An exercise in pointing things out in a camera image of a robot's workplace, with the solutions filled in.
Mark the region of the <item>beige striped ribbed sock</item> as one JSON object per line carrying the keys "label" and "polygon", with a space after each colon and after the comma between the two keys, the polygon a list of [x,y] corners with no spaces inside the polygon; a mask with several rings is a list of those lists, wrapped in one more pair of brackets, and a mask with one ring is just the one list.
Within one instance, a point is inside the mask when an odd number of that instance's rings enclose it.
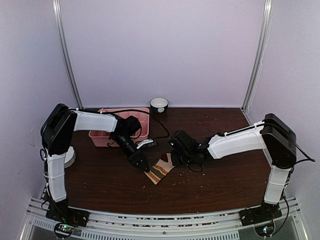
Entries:
{"label": "beige striped ribbed sock", "polygon": [[174,168],[171,154],[164,153],[156,164],[151,166],[148,172],[145,172],[145,175],[154,185],[157,185]]}

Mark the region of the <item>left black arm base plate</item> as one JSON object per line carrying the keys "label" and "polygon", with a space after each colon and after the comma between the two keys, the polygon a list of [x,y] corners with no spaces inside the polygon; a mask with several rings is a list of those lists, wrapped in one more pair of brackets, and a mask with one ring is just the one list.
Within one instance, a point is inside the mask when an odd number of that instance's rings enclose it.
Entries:
{"label": "left black arm base plate", "polygon": [[85,210],[79,210],[68,207],[62,211],[55,206],[49,206],[45,217],[57,222],[62,222],[74,227],[86,227],[90,213]]}

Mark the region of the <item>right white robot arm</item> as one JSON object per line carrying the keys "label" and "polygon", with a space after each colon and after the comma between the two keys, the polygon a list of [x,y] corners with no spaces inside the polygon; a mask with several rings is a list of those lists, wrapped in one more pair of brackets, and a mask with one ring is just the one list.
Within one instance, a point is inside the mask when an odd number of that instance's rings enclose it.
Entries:
{"label": "right white robot arm", "polygon": [[271,157],[271,171],[261,206],[259,220],[268,220],[275,212],[290,173],[297,163],[296,134],[275,114],[248,127],[205,137],[201,142],[184,130],[177,130],[168,143],[173,150],[173,165],[197,165],[254,150],[266,150]]}

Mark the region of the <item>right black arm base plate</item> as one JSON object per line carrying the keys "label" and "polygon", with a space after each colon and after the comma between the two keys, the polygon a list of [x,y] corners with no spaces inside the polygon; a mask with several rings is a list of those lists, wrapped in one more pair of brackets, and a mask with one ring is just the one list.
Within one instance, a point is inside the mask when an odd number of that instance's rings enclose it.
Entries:
{"label": "right black arm base plate", "polygon": [[245,208],[239,211],[242,226],[270,222],[282,216],[279,205],[265,204],[257,207]]}

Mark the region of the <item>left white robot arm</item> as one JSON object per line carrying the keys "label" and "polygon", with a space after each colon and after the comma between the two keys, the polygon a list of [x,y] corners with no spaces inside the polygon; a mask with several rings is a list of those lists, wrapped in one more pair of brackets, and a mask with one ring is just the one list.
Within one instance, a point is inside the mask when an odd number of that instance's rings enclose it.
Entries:
{"label": "left white robot arm", "polygon": [[132,140],[132,136],[141,127],[138,118],[132,115],[123,118],[116,112],[98,113],[69,108],[63,103],[56,105],[40,130],[42,149],[45,151],[44,173],[48,183],[51,211],[55,217],[61,222],[67,222],[72,218],[65,189],[65,159],[71,148],[74,132],[109,133],[129,163],[148,172],[148,160]]}

